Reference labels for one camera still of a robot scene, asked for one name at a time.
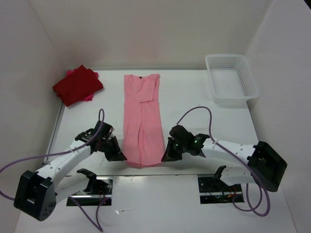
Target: red cloth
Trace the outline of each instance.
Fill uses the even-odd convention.
[[[97,79],[91,69],[80,66],[53,86],[53,90],[66,106],[70,106],[94,92],[103,89],[103,84]]]
[[[68,70],[67,71],[67,75],[70,75],[70,74],[72,74],[73,72],[75,72],[77,69],[74,69],[74,70]],[[90,94],[89,96],[87,96],[87,97],[85,97],[84,99],[83,99],[83,101],[90,101],[90,100],[92,100],[93,99],[93,97],[94,97],[94,93],[93,94]]]

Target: laundry basket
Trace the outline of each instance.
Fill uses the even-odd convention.
[[[259,96],[245,56],[214,54],[205,57],[214,101],[241,104]]]

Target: pink garment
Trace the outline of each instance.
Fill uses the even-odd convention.
[[[67,75],[73,73],[75,70],[76,70],[76,69],[74,69],[74,70],[68,70],[68,71],[67,71]],[[93,93],[93,94],[90,94],[90,95],[87,96],[87,97],[85,97],[85,98],[83,99],[83,101],[90,101],[90,100],[93,99],[93,97],[94,97],[94,93]]]
[[[128,163],[152,166],[164,154],[159,109],[159,74],[124,76],[123,150]]]

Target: white table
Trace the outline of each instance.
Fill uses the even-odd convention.
[[[216,138],[243,144],[257,143],[247,105],[225,108],[211,101],[205,70],[98,72],[105,90],[97,93],[91,102],[81,102],[63,109],[52,138],[50,152],[65,150],[78,133],[94,127],[99,108],[104,108],[105,122],[113,125],[116,129],[114,134],[122,144],[124,74],[160,74],[159,102],[165,139],[172,126],[188,109],[201,105],[208,106],[213,112],[212,133]],[[208,114],[203,109],[195,110],[182,121],[182,125],[193,134],[207,133]],[[182,161],[138,169],[129,167],[125,162],[108,162],[104,154],[95,153],[80,163],[73,172],[84,167],[98,175],[115,176],[112,206],[101,207],[100,210],[100,222],[106,233],[296,232],[281,188],[276,193],[270,193],[272,208],[270,214],[264,218],[253,213],[240,212],[230,203],[201,205],[196,174],[213,173],[220,165],[226,164],[229,163],[220,159],[185,155]],[[257,187],[251,185],[250,192],[251,201],[256,203]],[[247,208],[245,203],[240,203],[240,206]],[[95,207],[89,206],[85,209],[94,217]],[[98,231],[77,207],[66,207],[66,201],[63,201],[44,222],[38,222],[22,213],[16,228],[16,233],[21,232]]]

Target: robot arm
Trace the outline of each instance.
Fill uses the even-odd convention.
[[[223,145],[242,159],[263,182],[270,192],[276,192],[287,163],[269,144],[259,141],[257,145],[243,145],[232,142],[216,140],[213,142],[209,135],[198,134],[194,136],[183,126],[176,125],[170,131],[170,136],[163,162],[182,159],[182,153],[188,152],[194,156],[216,157],[230,162],[241,163],[220,148],[215,142]],[[228,186],[237,183],[255,183],[251,173],[244,166],[221,166],[214,174],[215,179],[220,179]]]
[[[108,161],[126,160],[112,134],[111,125],[104,123],[96,138],[89,141],[100,124],[98,121],[94,129],[79,134],[67,149],[71,153],[57,157],[36,172],[24,172],[19,180],[14,206],[43,221],[51,215],[56,204],[68,196],[81,190],[87,193],[97,190],[100,181],[96,179],[96,174],[86,169],[78,170],[73,176],[65,176],[96,151],[104,152]],[[86,146],[77,150],[86,142]]]

